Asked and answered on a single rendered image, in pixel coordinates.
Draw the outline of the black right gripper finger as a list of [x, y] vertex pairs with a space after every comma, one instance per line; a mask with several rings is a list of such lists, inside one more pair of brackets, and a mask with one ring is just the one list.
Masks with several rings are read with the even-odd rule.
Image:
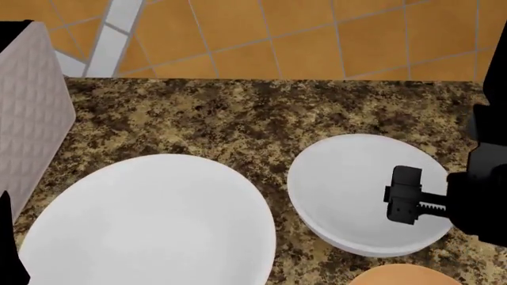
[[418, 201], [399, 196], [386, 196], [387, 219], [392, 222], [400, 222], [406, 225], [414, 225], [418, 220]]
[[422, 170], [419, 168], [406, 165], [395, 166], [391, 184], [385, 187], [385, 194], [415, 194], [421, 192], [421, 173]]

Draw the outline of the medium white bowl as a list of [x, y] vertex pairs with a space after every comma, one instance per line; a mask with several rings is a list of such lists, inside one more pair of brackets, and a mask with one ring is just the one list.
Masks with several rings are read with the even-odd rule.
[[387, 219], [383, 194], [397, 165], [421, 169], [424, 192], [446, 193], [447, 171], [417, 147], [380, 135], [338, 135], [295, 158], [288, 194], [305, 225], [328, 244], [365, 257], [405, 256], [441, 239], [452, 224], [431, 215], [414, 225]]

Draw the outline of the orange bowl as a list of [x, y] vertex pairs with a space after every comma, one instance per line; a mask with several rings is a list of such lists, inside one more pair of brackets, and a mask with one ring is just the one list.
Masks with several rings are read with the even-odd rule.
[[349, 285], [463, 285], [441, 272], [412, 264], [386, 264], [371, 268]]

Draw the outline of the large white bowl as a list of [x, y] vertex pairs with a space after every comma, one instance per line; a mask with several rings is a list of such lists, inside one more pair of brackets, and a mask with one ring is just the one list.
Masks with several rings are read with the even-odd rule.
[[276, 230], [257, 188], [207, 158], [156, 154], [83, 177], [19, 250], [29, 285], [265, 285]]

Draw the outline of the white quilted-texture cabinet block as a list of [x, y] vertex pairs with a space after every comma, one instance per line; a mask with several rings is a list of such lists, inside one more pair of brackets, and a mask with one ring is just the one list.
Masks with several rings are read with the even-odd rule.
[[18, 218], [75, 122], [48, 31], [0, 21], [0, 194]]

